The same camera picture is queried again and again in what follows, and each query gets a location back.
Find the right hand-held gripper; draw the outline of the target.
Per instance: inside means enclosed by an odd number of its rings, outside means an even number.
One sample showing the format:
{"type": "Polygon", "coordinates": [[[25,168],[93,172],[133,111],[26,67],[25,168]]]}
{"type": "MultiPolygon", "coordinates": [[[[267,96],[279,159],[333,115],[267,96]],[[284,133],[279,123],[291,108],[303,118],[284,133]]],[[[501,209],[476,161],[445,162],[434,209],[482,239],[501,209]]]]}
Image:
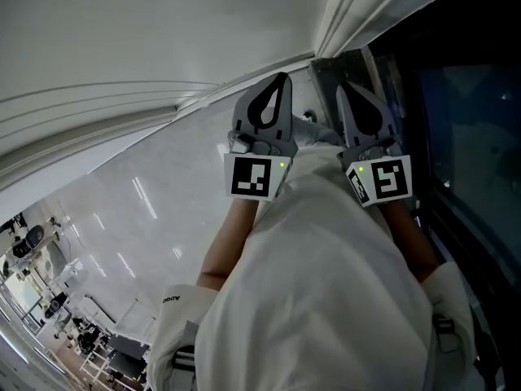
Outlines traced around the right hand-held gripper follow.
{"type": "Polygon", "coordinates": [[[373,92],[350,81],[338,86],[336,97],[348,146],[338,157],[361,207],[411,197],[411,160],[402,152],[399,138],[367,144],[368,137],[395,134],[388,105],[373,92]]]}

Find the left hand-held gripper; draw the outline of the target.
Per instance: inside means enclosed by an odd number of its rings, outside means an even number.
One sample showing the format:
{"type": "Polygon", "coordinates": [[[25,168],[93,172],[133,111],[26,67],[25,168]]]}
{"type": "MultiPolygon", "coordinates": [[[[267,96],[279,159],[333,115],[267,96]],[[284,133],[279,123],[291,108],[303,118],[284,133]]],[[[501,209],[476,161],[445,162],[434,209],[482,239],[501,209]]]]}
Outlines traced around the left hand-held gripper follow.
{"type": "Polygon", "coordinates": [[[291,80],[285,72],[258,81],[239,98],[224,154],[225,193],[244,200],[275,199],[298,151],[291,133],[291,80]],[[237,131],[263,133],[272,138],[237,131]]]}

